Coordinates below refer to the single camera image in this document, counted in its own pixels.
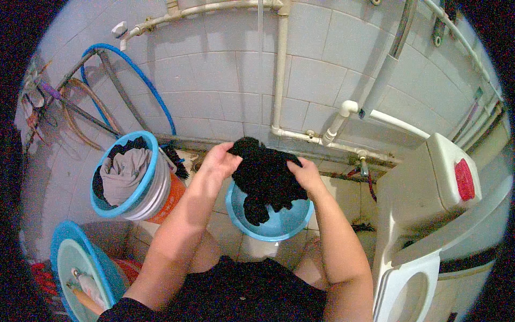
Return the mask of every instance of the hand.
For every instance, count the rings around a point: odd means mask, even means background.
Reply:
[[[234,142],[226,142],[214,146],[206,155],[199,172],[209,173],[210,176],[220,177],[221,180],[227,179],[243,160],[227,152],[233,145]]]
[[[295,175],[295,179],[299,184],[306,189],[309,194],[325,191],[325,185],[320,178],[317,166],[305,158],[299,158],[299,161],[302,167],[299,167],[291,161],[286,161],[288,169]]]

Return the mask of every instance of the blue hose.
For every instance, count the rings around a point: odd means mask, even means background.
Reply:
[[[154,87],[154,85],[152,84],[152,82],[147,78],[147,76],[145,76],[145,74],[143,74],[143,71],[138,66],[136,66],[136,64],[132,61],[132,59],[129,58],[129,56],[125,55],[118,48],[116,48],[112,45],[109,45],[109,44],[102,44],[102,43],[94,44],[94,45],[90,46],[88,49],[86,49],[86,51],[82,54],[82,56],[84,57],[90,51],[98,49],[98,48],[108,49],[108,50],[114,52],[115,54],[118,54],[118,56],[122,57],[132,67],[132,69],[134,69],[136,71],[136,73],[140,76],[141,80],[144,81],[145,84],[147,84],[148,88],[150,89],[150,91],[152,92],[154,97],[158,100],[159,105],[161,105],[161,108],[163,109],[163,112],[166,115],[168,122],[170,123],[172,135],[176,135],[174,121],[171,119],[171,115],[170,115],[170,112],[168,111],[168,108],[166,107],[165,103],[163,102],[163,99],[157,92],[157,90]],[[84,65],[82,65],[80,67],[80,75],[82,76],[82,81],[86,85],[89,86],[88,81],[86,80],[86,73],[84,72]],[[98,113],[100,113],[100,116],[102,116],[102,118],[104,119],[104,122],[106,122],[107,125],[111,126],[111,124],[109,124],[109,121],[107,120],[104,113],[102,113],[102,110],[97,105],[97,103],[95,101],[93,101],[93,104],[95,104],[95,107],[97,108]]]

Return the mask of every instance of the black cloth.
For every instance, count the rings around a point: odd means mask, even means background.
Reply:
[[[113,146],[113,148],[109,151],[109,154],[107,155],[108,158],[111,160],[114,159],[114,156],[116,156],[117,153],[124,155],[125,152],[132,149],[148,149],[147,142],[143,137],[135,138],[134,141],[129,140],[125,145],[116,144]],[[102,178],[100,177],[100,168],[102,166],[98,166],[97,170],[95,171],[95,174],[93,175],[93,193],[95,193],[95,196],[97,196],[99,199],[105,201],[108,205],[106,198],[104,197],[104,184],[102,183]]]
[[[264,144],[260,146],[259,141],[251,137],[239,139],[228,152],[243,158],[232,178],[248,195],[243,208],[249,223],[259,226],[270,219],[266,205],[279,212],[283,207],[291,209],[293,200],[307,199],[306,190],[286,165],[289,160],[302,166],[293,154],[266,148]]]
[[[122,298],[98,321],[321,321],[326,297],[271,259],[222,256],[209,271],[188,274],[162,313]]]

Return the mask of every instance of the white bucket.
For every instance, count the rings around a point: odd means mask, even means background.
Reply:
[[[154,178],[145,198],[136,208],[123,213],[122,217],[130,221],[152,218],[163,208],[170,194],[170,186],[170,169],[164,157],[159,153]]]

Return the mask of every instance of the gray cloth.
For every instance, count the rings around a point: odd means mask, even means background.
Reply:
[[[112,206],[119,206],[136,190],[147,172],[152,150],[131,149],[117,153],[114,159],[105,158],[100,167],[104,198]]]

